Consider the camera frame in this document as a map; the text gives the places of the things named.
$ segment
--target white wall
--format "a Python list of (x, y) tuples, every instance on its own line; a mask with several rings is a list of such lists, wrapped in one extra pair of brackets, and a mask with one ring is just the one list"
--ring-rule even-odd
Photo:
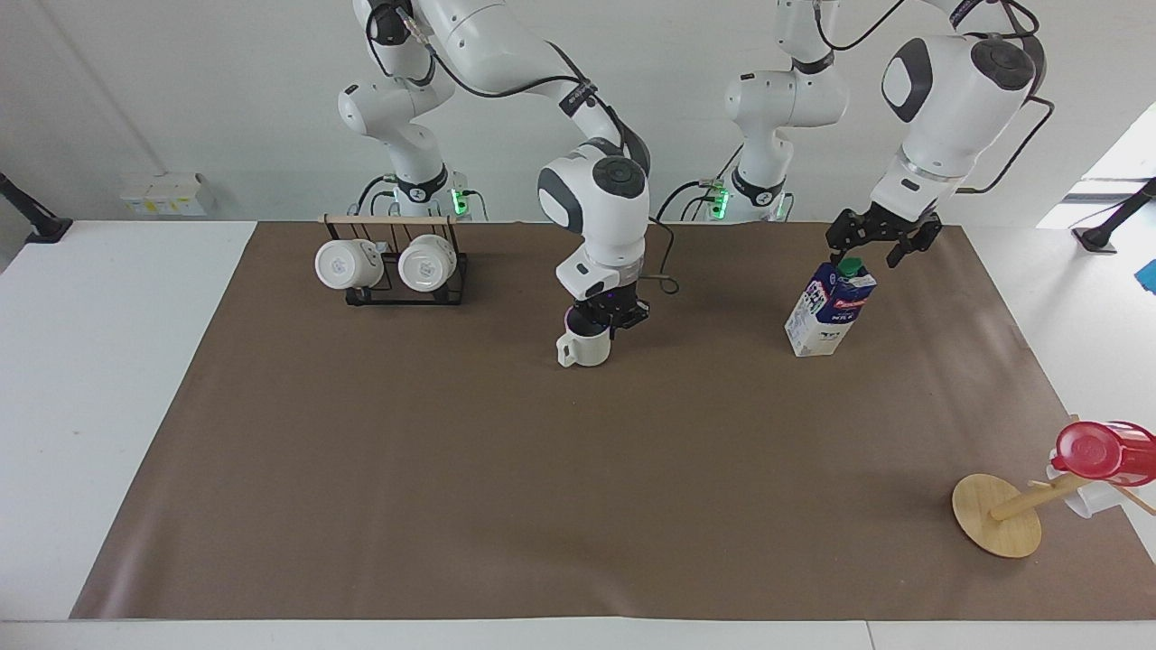
[[(373, 79), (347, 0), (5, 0), (0, 2), (0, 170), (61, 215), (124, 216), (120, 176), (144, 161), (73, 83), (21, 9), (58, 17), (124, 112), (172, 171), (205, 173), (221, 219), (313, 219), (342, 212), (366, 178), (388, 170), (381, 148), (342, 126), (336, 94)], [(722, 113), (731, 75), (785, 68), (771, 40), (771, 0), (510, 0), (524, 22), (565, 47), (647, 140), (653, 192), (713, 175), (739, 142)], [(879, 94), (890, 56), (914, 35), (948, 31), (910, 2), (864, 46), (840, 54), (853, 98), (842, 124), (795, 131), (795, 217), (865, 207), (904, 126)], [(836, 40), (887, 7), (847, 0)], [(1033, 226), (1156, 101), (1149, 0), (1035, 0), (1051, 57), (1044, 94), (1053, 123), (991, 197), (958, 198), (944, 217)], [(1025, 109), (981, 162), (985, 182), (1033, 124)], [(486, 102), (459, 93), (420, 121), (484, 191), (496, 217), (539, 219), (536, 171), (578, 141), (539, 97)]]

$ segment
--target mug handle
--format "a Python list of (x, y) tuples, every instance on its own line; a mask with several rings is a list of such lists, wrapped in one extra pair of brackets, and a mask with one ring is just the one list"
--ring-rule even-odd
[(565, 335), (558, 339), (558, 364), (563, 368), (570, 368), (578, 362), (578, 356), (575, 354), (575, 339), (573, 337)]

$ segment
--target mug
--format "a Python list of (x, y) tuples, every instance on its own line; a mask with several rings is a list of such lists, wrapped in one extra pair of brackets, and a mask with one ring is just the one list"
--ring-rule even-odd
[(368, 239), (327, 242), (313, 259), (317, 278), (331, 289), (372, 287), (385, 275), (377, 245)]
[(445, 237), (422, 235), (398, 259), (401, 281), (415, 291), (440, 289), (458, 271), (458, 253)]
[(558, 339), (558, 364), (593, 368), (610, 357), (610, 328), (599, 331), (598, 325), (587, 323), (573, 309), (566, 311), (566, 333)]
[[(1052, 450), (1052, 458), (1055, 458), (1055, 450)], [(1060, 472), (1051, 464), (1047, 465), (1047, 480), (1054, 481), (1061, 475), (1064, 475), (1064, 472)], [(1122, 505), (1125, 501), (1127, 501), (1126, 496), (1120, 494), (1111, 483), (1104, 481), (1088, 483), (1064, 498), (1068, 508), (1084, 519), (1091, 519), (1094, 515), (1116, 508), (1117, 505)]]

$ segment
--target mug rack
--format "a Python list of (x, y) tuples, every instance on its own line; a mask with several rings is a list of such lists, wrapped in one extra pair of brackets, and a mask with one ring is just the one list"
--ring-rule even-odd
[[(454, 224), (458, 222), (455, 217), (338, 216), (326, 214), (318, 221), (325, 226), (329, 236), (335, 241), (368, 239), (373, 243), (385, 242), (390, 245), (390, 250), (381, 253), (381, 261), (385, 263), (385, 274), (381, 276), (381, 281), (372, 287), (346, 289), (346, 304), (351, 306), (388, 304), (455, 306), (461, 304), (466, 293), (466, 273), (469, 259), (458, 245), (458, 234), (454, 230)], [(371, 226), (377, 232), (380, 232), (380, 228), (388, 228), (390, 237), (387, 239), (375, 238), (370, 232)], [(342, 231), (351, 236), (343, 237)], [(445, 237), (450, 242), (458, 257), (458, 268), (442, 288), (431, 293), (415, 291), (401, 281), (398, 261), (401, 258), (401, 251), (417, 236), (430, 232)], [(399, 245), (399, 242), (405, 242), (405, 245)]]

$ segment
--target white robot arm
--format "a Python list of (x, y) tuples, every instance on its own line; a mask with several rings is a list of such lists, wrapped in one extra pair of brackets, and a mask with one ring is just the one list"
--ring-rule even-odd
[(443, 161), (437, 139), (412, 120), (450, 99), (455, 86), (401, 24), (388, 3), (354, 0), (370, 56), (386, 79), (357, 82), (338, 97), (350, 130), (383, 142), (393, 162), (399, 192), (390, 212), (402, 216), (459, 213), (454, 191), (465, 179)]
[(573, 61), (523, 27), (504, 0), (355, 0), (354, 6), (393, 87), (347, 90), (346, 123), (387, 142), (399, 177), (428, 198), (449, 170), (432, 135), (409, 120), (445, 102), (454, 83), (482, 97), (532, 93), (551, 99), (586, 136), (539, 175), (546, 215), (584, 238), (556, 272), (575, 298), (568, 330), (613, 334), (644, 320), (650, 308), (636, 288), (650, 219), (650, 153)]
[(883, 76), (883, 96), (911, 128), (865, 214), (846, 209), (828, 230), (842, 258), (868, 242), (897, 242), (888, 258), (926, 251), (941, 230), (935, 209), (1043, 82), (1035, 25), (1025, 31), (1008, 0), (924, 0), (950, 16), (956, 36), (916, 38)]
[(743, 134), (742, 157), (726, 179), (726, 221), (771, 216), (786, 184), (794, 146), (779, 131), (792, 126), (828, 126), (847, 109), (847, 86), (835, 68), (835, 52), (823, 43), (816, 12), (830, 32), (840, 0), (778, 0), (775, 39), (791, 56), (790, 72), (743, 74), (727, 88), (727, 115)]

